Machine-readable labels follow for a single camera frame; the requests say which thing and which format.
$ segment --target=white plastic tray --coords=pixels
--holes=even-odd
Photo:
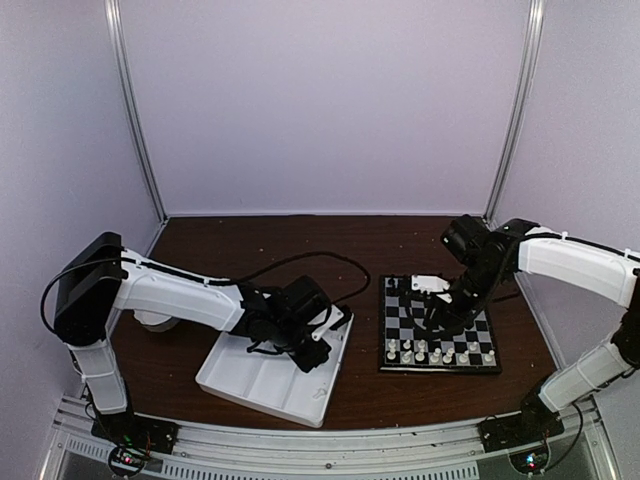
[[[223,333],[196,375],[196,382],[205,392],[231,402],[319,428],[340,371],[352,321],[324,334],[331,345],[329,360],[309,373],[300,370],[286,354],[270,357],[247,353],[251,340]]]

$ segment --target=brown wooden surface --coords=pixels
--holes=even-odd
[[[364,264],[374,282],[367,292],[348,302],[355,319],[325,429],[425,425],[516,410],[525,393],[553,370],[547,347],[522,297],[491,307],[502,374],[378,372],[378,277],[460,274],[461,266],[439,242],[450,220],[309,216],[173,219],[152,257],[194,272],[236,278],[309,250],[333,250]],[[312,276],[333,298],[357,288],[363,280],[353,267],[315,258],[266,274],[257,282],[284,286],[302,274]],[[221,425],[305,428],[200,390],[195,375],[216,338],[212,329],[187,321],[165,333],[150,333],[130,315],[123,315],[113,344],[135,409]]]

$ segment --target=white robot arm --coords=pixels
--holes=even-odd
[[[527,236],[540,233],[554,232],[537,227],[527,232]],[[559,239],[523,241],[518,251],[518,270],[576,285],[629,309],[634,294],[640,291],[636,286],[640,255],[630,250],[620,255],[568,238],[564,232]],[[538,396],[551,412],[568,407],[614,378],[639,367],[637,353],[634,354],[633,350],[640,350],[640,344],[633,345],[630,350],[628,342],[623,343],[624,332],[616,336],[617,331],[573,365],[554,373],[540,387]]]
[[[358,266],[365,272],[368,285],[368,272],[350,259],[331,252],[299,257],[314,254]],[[58,298],[51,326],[44,318],[44,305],[57,281]],[[324,333],[352,318],[348,307],[332,305],[307,276],[284,288],[259,287],[248,277],[206,277],[152,261],[123,248],[119,235],[102,234],[45,289],[41,314],[47,328],[67,345],[76,360],[106,436],[118,443],[125,436],[136,437],[139,430],[142,433],[136,437],[136,445],[145,444],[149,428],[137,427],[137,417],[134,418],[109,342],[105,326],[112,309],[133,310],[134,317],[154,331],[166,330],[184,319],[248,337],[253,345],[247,354],[287,354],[305,373],[329,358],[331,347],[322,338]],[[269,350],[257,348],[263,342],[267,342]]]
[[[470,325],[486,308],[496,287],[517,272],[555,278],[628,309],[620,327],[602,343],[534,387],[523,399],[522,414],[515,421],[482,422],[482,437],[490,439],[484,442],[486,450],[508,448],[513,442],[522,444],[549,434],[557,424],[557,412],[640,368],[640,254],[520,219],[490,231],[468,215],[455,219],[441,240],[467,270],[451,284],[418,277],[414,285],[433,291],[430,322],[448,332],[455,334]]]

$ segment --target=lavender wall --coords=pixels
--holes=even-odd
[[[528,2],[123,2],[170,214],[481,212]]]
[[[533,90],[498,220],[521,216],[640,250],[640,3],[550,2]],[[561,363],[617,327],[600,297],[530,278]],[[624,478],[640,478],[640,376],[597,396]]]
[[[40,323],[46,282],[100,232],[157,228],[136,164],[104,4],[0,2],[0,465],[33,478],[79,382]]]

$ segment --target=white plastic arm segment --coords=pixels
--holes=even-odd
[[[78,362],[82,380],[89,386],[96,409],[105,415],[124,412],[127,409],[126,390],[109,338],[88,347],[67,347]]]
[[[544,227],[527,235],[555,233]],[[618,305],[629,307],[640,263],[628,258],[640,256],[630,250],[617,255],[596,247],[562,239],[531,239],[520,245],[518,268],[526,273],[552,277],[606,297]],[[540,399],[552,412],[571,405],[583,396],[597,391],[606,382],[628,372],[632,366],[620,356],[609,336],[584,354],[573,365],[555,372],[540,388]]]
[[[535,233],[555,232],[538,227],[527,235]],[[626,308],[636,284],[633,270],[640,268],[640,263],[573,241],[536,238],[520,244],[518,268],[590,290]]]
[[[631,368],[620,356],[618,347],[607,339],[573,365],[551,375],[540,388],[539,396],[549,410],[558,412]]]
[[[143,263],[163,265],[131,250],[125,250],[122,257],[133,259],[136,263],[122,262],[128,277],[122,281],[113,306],[120,310],[134,310],[136,319],[144,325],[157,326],[175,317],[202,323],[219,331],[230,331],[244,313],[240,303],[242,294],[237,286],[207,284],[223,279],[195,275],[171,267],[174,271],[201,279],[200,283],[145,267]]]

